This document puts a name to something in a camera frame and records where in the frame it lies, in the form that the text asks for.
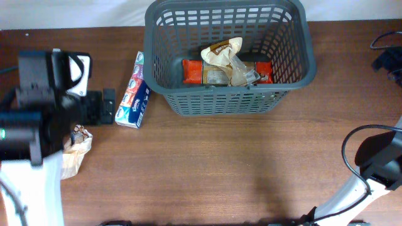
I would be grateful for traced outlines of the red biscuit packet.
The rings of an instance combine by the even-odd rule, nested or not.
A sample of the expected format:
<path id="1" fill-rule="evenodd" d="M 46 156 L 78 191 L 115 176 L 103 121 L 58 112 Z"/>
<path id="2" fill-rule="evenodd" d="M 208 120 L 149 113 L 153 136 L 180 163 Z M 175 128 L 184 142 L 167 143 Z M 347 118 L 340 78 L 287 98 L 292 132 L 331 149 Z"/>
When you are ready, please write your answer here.
<path id="1" fill-rule="evenodd" d="M 184 80 L 187 84 L 228 85 L 226 73 L 219 67 L 209 65 L 202 60 L 183 60 Z M 273 69 L 271 62 L 245 62 L 247 68 L 254 69 L 261 79 L 257 83 L 273 83 Z"/>

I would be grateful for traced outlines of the beige snack bag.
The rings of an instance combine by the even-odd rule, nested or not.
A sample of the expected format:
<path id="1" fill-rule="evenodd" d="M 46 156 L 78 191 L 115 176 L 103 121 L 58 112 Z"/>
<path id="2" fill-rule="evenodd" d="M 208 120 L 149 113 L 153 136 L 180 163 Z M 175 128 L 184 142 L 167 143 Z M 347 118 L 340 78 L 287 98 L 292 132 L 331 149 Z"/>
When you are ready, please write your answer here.
<path id="1" fill-rule="evenodd" d="M 242 37 L 235 37 L 229 40 L 213 44 L 201 51 L 203 61 L 223 70 L 228 79 L 229 86 L 246 86 L 261 79 L 259 73 L 254 69 L 248 69 L 237 53 L 242 47 Z"/>

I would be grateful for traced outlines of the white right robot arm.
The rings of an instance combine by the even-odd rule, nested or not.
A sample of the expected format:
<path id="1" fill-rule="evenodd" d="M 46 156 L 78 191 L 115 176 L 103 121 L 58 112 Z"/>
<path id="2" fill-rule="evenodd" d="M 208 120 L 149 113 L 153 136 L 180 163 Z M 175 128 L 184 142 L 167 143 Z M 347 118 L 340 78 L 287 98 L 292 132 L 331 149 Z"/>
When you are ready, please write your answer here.
<path id="1" fill-rule="evenodd" d="M 345 154 L 347 142 L 366 129 L 385 132 L 363 140 L 353 168 Z M 341 156 L 352 176 L 328 201 L 305 215 L 302 225 L 349 225 L 373 201 L 401 186 L 401 121 L 395 126 L 368 124 L 353 129 L 342 142 Z"/>

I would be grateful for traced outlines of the Kleenex tissue multipack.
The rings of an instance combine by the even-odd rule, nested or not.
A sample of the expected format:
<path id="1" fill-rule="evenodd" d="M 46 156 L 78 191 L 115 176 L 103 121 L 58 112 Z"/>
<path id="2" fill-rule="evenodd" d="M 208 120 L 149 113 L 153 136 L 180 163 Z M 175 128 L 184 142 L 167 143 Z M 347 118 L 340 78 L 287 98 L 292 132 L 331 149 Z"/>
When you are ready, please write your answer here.
<path id="1" fill-rule="evenodd" d="M 117 108 L 115 122 L 120 126 L 139 129 L 148 105 L 151 89 L 143 76 L 144 53 L 136 55 L 133 72 L 122 101 Z"/>

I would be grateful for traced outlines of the beige snack wrapper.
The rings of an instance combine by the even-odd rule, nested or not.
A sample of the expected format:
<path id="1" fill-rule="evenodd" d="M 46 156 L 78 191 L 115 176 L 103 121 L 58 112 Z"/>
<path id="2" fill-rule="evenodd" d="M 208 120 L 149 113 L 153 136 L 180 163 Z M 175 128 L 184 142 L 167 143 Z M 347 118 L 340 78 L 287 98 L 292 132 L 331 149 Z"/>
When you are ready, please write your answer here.
<path id="1" fill-rule="evenodd" d="M 91 150 L 93 135 L 82 125 L 76 125 L 70 139 L 64 144 L 61 179 L 75 176 L 84 156 Z"/>

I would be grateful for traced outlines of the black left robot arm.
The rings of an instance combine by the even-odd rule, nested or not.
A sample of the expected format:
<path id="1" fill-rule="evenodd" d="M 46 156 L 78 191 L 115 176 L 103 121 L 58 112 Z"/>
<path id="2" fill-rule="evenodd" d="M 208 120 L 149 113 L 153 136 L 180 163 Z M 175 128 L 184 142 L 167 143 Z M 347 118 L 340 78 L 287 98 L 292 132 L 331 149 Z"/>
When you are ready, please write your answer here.
<path id="1" fill-rule="evenodd" d="M 115 91 L 89 91 L 88 53 L 21 51 L 1 101 L 1 195 L 9 225 L 63 225 L 63 141 L 77 124 L 112 124 Z"/>

